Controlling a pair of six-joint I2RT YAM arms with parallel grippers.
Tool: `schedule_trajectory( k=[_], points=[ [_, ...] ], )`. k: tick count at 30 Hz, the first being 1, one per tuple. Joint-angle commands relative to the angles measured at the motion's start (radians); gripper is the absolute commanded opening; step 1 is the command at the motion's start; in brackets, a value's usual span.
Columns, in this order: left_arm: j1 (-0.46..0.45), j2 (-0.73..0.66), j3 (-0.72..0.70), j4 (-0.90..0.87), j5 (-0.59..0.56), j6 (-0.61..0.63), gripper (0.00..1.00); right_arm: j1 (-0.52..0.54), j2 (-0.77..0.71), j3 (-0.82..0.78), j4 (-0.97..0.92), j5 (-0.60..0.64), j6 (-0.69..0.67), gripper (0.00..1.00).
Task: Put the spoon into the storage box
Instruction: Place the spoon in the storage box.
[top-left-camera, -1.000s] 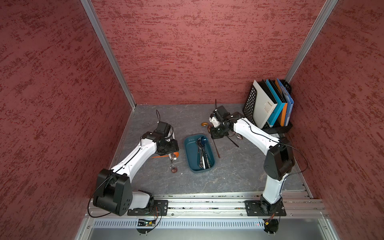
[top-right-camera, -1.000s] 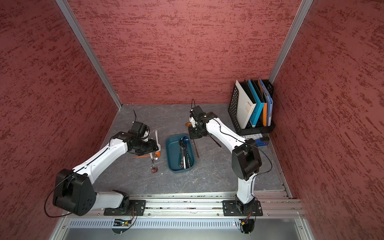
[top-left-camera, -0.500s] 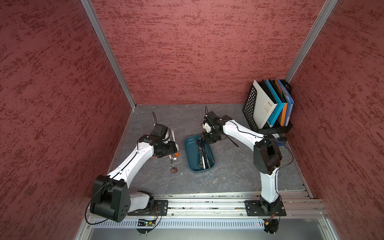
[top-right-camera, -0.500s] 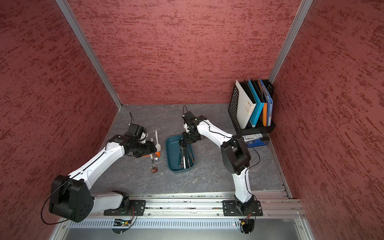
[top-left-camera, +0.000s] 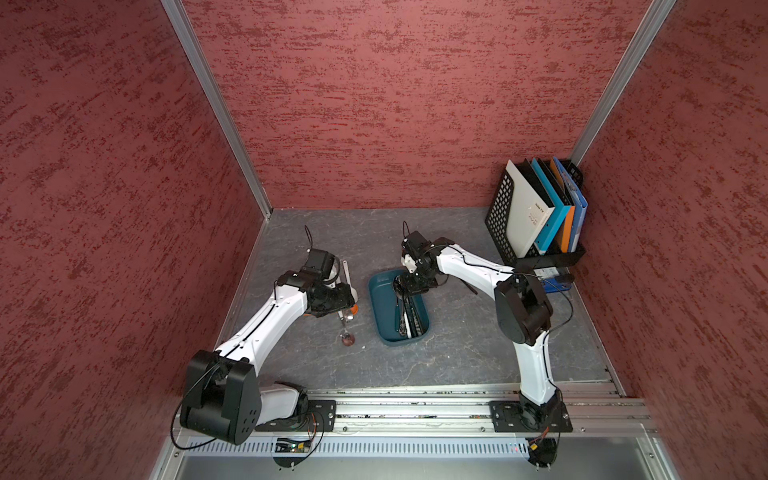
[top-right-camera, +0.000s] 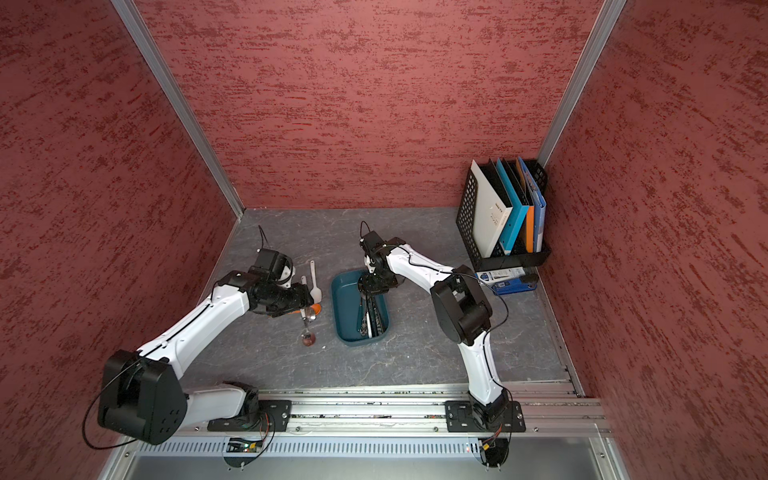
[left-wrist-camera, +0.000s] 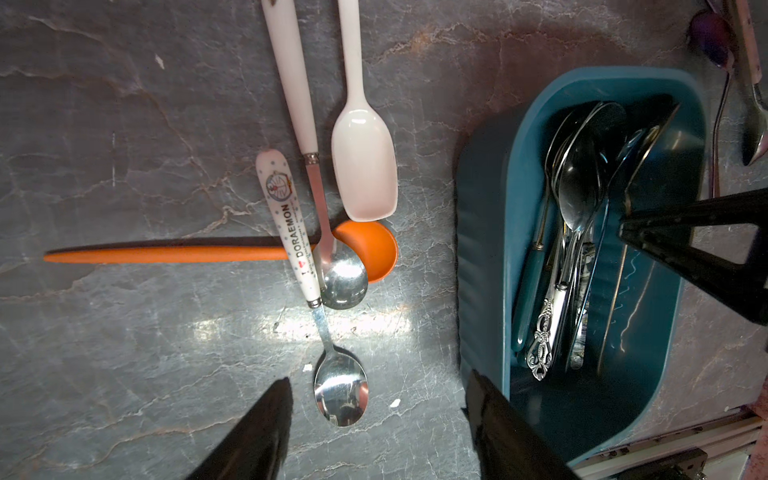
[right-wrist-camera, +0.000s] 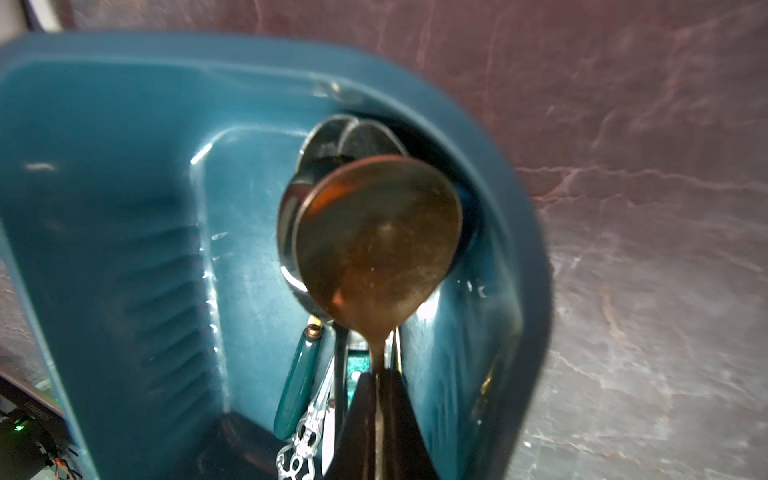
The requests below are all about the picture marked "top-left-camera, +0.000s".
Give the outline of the silver spoon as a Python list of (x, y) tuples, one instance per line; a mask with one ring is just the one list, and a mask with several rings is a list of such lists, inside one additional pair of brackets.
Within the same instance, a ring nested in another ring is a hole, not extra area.
[(405, 338), (403, 334), (400, 331), (401, 327), (401, 316), (402, 313), (405, 312), (404, 307), (404, 300), (403, 300), (403, 293), (402, 293), (402, 287), (399, 284), (398, 279), (395, 279), (392, 283), (392, 288), (395, 294), (395, 308), (396, 308), (396, 321), (397, 321), (397, 331), (398, 334)]

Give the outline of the teal plastic storage box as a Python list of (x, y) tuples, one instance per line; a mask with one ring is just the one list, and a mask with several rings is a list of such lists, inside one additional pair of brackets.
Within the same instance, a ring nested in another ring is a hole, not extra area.
[(408, 338), (400, 334), (401, 303), (393, 290), (392, 283), (398, 275), (405, 272), (404, 268), (383, 271), (373, 275), (368, 281), (368, 292), (377, 333), (381, 341), (390, 347), (415, 343), (425, 338), (430, 332), (430, 319), (424, 301), (420, 295), (416, 295), (414, 304), (423, 327), (423, 335)]

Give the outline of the white handled spoon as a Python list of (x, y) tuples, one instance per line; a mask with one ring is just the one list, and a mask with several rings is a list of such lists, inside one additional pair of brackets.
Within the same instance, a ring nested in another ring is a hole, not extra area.
[(409, 317), (408, 317), (408, 314), (405, 313), (405, 312), (403, 312), (402, 316), (401, 316), (400, 331), (401, 331), (401, 333), (403, 334), (403, 336), (405, 338), (407, 338), (407, 339), (411, 339), (412, 338), (412, 331), (411, 331), (411, 327), (410, 327)]

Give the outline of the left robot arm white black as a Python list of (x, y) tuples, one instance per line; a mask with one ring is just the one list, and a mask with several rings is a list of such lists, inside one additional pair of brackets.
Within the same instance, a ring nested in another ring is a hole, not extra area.
[(297, 319), (350, 310), (357, 300), (357, 291), (347, 283), (286, 272), (265, 304), (238, 332), (212, 351), (198, 351), (190, 360), (178, 407), (180, 425), (239, 445), (258, 426), (303, 416), (299, 387), (287, 383), (260, 386), (263, 364)]

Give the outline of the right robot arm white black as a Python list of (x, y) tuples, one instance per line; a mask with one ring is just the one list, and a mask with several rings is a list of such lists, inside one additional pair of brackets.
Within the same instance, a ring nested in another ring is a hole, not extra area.
[(497, 324), (514, 344), (520, 369), (520, 403), (524, 411), (547, 416), (560, 402), (552, 379), (549, 332), (554, 313), (541, 280), (511, 266), (477, 256), (446, 238), (431, 242), (419, 233), (401, 243), (405, 271), (393, 281), (408, 332), (421, 324), (414, 297), (439, 286), (440, 276), (454, 277), (495, 304)]

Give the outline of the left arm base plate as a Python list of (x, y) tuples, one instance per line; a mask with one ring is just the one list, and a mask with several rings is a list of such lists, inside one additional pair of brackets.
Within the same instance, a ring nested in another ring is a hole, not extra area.
[(301, 401), (291, 416), (258, 425), (254, 431), (309, 434), (332, 432), (336, 421), (336, 410), (335, 400)]

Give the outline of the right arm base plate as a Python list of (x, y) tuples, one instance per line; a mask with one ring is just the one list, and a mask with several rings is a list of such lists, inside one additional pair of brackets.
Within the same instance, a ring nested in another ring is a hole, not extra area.
[(563, 402), (552, 399), (539, 406), (519, 401), (491, 401), (490, 419), (496, 433), (521, 433), (538, 435), (549, 433), (571, 433), (573, 425)]

